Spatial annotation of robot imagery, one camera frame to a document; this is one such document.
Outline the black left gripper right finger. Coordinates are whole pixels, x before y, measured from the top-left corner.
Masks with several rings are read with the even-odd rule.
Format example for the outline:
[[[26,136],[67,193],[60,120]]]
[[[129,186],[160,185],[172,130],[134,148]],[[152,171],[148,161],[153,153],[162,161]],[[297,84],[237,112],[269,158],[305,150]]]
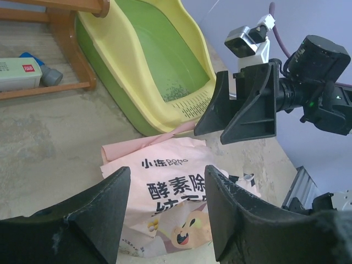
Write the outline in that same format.
[[[351,212],[310,216],[279,208],[205,168],[208,214],[219,263],[351,263]]]

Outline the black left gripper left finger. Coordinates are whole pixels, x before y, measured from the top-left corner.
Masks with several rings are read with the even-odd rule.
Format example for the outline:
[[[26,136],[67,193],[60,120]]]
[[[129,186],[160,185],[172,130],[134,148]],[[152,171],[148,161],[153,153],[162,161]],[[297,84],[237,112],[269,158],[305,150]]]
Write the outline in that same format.
[[[29,217],[1,221],[1,263],[116,263],[129,167]]]

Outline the pink cat litter bag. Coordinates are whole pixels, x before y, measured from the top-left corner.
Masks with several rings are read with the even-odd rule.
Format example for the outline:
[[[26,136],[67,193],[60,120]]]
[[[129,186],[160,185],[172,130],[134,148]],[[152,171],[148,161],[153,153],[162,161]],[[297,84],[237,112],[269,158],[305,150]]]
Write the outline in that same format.
[[[203,140],[183,137],[187,122],[171,132],[104,145],[104,178],[130,169],[130,190],[119,249],[150,258],[211,242],[205,168],[215,163]]]

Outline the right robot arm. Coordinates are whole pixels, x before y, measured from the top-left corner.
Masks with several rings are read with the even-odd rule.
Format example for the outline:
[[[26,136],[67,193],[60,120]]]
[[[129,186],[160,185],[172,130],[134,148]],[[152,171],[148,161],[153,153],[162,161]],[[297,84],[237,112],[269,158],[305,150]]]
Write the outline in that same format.
[[[348,135],[351,88],[338,84],[337,79],[350,61],[343,46],[308,35],[285,63],[270,59],[235,73],[235,99],[229,96],[228,72],[220,71],[211,102],[196,124],[194,134],[220,131],[224,145],[272,138],[277,134],[277,112],[290,113],[302,107],[302,123]]]

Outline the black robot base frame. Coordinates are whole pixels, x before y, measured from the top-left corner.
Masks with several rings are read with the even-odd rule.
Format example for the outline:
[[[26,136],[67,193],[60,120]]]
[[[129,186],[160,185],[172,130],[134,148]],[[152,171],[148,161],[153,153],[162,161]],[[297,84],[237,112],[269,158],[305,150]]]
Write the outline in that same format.
[[[304,208],[301,201],[297,197],[293,197],[282,208],[305,216],[326,210],[351,211],[351,190],[327,192],[314,198],[311,206],[312,208]]]

